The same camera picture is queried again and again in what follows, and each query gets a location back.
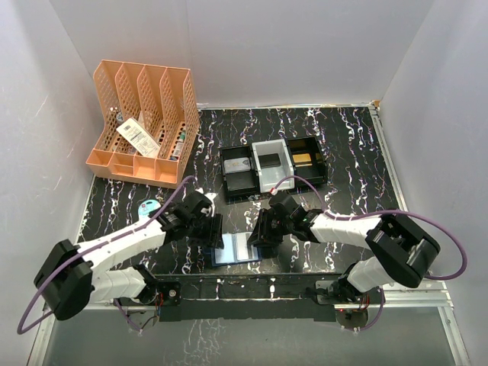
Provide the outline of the silver card in bin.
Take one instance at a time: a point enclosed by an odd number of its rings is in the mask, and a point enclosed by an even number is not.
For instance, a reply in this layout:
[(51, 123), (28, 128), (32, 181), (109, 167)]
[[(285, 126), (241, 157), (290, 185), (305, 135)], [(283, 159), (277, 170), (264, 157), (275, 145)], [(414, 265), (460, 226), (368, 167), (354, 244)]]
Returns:
[(250, 171), (251, 170), (250, 159), (249, 157), (226, 159), (223, 162), (223, 170), (226, 175)]

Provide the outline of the orange plastic file organizer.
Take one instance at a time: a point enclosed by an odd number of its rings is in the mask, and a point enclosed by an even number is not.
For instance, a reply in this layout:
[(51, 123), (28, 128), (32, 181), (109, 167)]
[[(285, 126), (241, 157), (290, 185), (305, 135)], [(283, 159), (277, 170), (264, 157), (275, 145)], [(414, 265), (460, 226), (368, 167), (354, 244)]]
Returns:
[(176, 188), (200, 126), (190, 69), (103, 60), (104, 129), (86, 163), (99, 178)]

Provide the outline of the black card in bin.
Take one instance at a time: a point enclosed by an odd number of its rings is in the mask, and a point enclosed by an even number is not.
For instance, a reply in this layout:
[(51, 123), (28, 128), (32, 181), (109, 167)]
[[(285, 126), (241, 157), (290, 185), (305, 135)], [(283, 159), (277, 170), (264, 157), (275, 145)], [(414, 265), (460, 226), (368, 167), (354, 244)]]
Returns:
[(278, 153), (260, 155), (258, 160), (262, 169), (279, 167), (281, 165), (281, 159)]

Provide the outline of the blue card holder wallet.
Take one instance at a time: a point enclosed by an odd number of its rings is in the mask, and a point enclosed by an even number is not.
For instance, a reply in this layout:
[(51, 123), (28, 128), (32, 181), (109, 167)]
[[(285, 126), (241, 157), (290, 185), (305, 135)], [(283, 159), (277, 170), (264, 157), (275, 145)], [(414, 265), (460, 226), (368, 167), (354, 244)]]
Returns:
[(262, 260), (260, 251), (247, 243), (251, 234), (251, 232), (224, 233), (221, 236), (222, 249), (205, 249), (204, 254), (210, 256), (212, 267), (260, 262)]

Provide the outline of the black right bin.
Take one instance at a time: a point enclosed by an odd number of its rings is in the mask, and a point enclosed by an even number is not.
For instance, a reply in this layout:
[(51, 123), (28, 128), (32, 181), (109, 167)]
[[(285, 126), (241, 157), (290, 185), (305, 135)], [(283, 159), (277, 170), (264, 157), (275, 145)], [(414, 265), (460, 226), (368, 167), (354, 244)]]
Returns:
[(328, 181), (328, 166), (316, 136), (305, 136), (287, 140), (294, 175), (306, 179), (315, 186)]

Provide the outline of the gold card in bin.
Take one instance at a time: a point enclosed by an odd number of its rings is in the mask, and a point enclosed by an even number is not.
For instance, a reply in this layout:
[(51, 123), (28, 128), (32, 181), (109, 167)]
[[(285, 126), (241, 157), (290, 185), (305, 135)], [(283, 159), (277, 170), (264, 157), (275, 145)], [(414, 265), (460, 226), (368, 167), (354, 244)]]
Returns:
[(293, 161), (296, 167), (311, 166), (313, 164), (312, 156), (309, 153), (293, 154)]

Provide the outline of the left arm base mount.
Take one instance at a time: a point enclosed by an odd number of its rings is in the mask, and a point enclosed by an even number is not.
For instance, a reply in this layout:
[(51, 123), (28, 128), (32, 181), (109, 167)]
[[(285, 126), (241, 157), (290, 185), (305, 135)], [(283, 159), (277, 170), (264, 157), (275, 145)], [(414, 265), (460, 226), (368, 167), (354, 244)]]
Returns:
[(122, 306), (177, 307), (181, 303), (181, 283), (151, 280), (135, 297), (119, 297)]

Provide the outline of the black left bin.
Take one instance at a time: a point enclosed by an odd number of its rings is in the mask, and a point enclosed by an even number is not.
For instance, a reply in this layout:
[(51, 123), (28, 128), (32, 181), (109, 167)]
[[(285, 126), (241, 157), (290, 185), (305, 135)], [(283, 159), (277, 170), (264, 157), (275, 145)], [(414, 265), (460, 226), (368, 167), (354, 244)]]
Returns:
[[(223, 162), (226, 159), (249, 157), (251, 170), (234, 174), (225, 174)], [(258, 173), (255, 167), (252, 148), (249, 145), (229, 146), (220, 149), (220, 164), (223, 176), (223, 191), (226, 202), (242, 200), (259, 193)]]

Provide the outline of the black bin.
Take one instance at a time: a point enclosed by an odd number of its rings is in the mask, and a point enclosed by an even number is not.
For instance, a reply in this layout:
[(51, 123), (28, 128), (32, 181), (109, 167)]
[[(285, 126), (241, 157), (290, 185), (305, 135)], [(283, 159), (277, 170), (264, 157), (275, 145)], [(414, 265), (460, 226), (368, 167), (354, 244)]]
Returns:
[(315, 186), (328, 181), (328, 166), (316, 136), (305, 136), (287, 140), (294, 175), (306, 179)]
[[(226, 159), (249, 157), (251, 170), (234, 174), (225, 174), (223, 162)], [(255, 167), (252, 148), (249, 145), (229, 146), (220, 149), (220, 164), (223, 176), (223, 191), (226, 202), (242, 200), (259, 193), (258, 173)]]

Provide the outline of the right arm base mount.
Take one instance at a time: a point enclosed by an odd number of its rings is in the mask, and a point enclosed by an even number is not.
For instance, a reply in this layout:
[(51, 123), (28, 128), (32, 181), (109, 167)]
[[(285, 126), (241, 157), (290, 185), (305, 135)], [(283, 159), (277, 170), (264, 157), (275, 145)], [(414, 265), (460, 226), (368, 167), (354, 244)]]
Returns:
[(306, 287), (303, 297), (309, 298), (319, 305), (353, 304), (363, 307), (384, 301), (384, 295), (378, 287), (362, 293), (350, 284), (326, 280), (318, 280)]

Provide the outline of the white labelled paper packet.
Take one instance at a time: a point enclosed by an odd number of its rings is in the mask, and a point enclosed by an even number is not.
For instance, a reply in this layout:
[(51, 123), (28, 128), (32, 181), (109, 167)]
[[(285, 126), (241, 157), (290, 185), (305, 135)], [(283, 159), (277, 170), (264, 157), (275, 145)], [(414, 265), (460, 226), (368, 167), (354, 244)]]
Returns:
[(155, 159), (160, 146), (153, 137), (134, 118), (122, 123), (117, 132), (144, 157)]

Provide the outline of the round teal tape roll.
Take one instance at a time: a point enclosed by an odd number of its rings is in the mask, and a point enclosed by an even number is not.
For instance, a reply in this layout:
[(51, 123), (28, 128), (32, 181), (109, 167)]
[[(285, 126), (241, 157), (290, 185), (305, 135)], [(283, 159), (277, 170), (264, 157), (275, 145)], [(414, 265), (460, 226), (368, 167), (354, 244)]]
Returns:
[(146, 218), (151, 212), (153, 212), (154, 210), (158, 210), (160, 207), (161, 204), (156, 199), (145, 200), (138, 206), (138, 218)]

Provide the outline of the white middle bin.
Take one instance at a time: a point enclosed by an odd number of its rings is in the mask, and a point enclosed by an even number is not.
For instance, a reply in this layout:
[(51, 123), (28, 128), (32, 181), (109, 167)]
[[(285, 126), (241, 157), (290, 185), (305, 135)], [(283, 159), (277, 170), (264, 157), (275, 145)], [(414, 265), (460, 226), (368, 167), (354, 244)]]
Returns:
[(268, 193), (281, 179), (294, 174), (294, 166), (286, 140), (253, 143), (252, 153), (261, 193)]

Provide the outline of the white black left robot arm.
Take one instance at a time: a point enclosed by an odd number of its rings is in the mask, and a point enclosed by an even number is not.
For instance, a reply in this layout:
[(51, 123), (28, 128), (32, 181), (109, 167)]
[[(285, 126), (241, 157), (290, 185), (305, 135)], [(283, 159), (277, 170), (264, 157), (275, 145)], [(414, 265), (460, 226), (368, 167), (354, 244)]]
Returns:
[(184, 240), (190, 246), (223, 248), (222, 216), (214, 194), (193, 191), (182, 201), (152, 211), (135, 223), (78, 245), (58, 242), (42, 264), (34, 285), (57, 320), (68, 320), (88, 304), (130, 298), (148, 304), (157, 281), (143, 265), (118, 265), (140, 253)]

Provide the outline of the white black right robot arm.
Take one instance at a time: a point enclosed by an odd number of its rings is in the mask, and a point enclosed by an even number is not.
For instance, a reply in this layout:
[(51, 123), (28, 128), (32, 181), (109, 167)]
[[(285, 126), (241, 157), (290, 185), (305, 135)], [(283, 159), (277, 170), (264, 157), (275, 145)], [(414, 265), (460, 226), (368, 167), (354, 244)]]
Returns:
[(372, 251), (371, 258), (350, 265), (326, 289), (316, 289), (320, 296), (355, 303), (384, 284), (417, 288), (440, 252), (440, 245), (405, 214), (332, 219), (318, 209), (305, 210), (284, 192), (272, 197), (269, 204), (258, 214), (249, 246), (275, 248), (292, 235), (304, 242), (337, 242)]

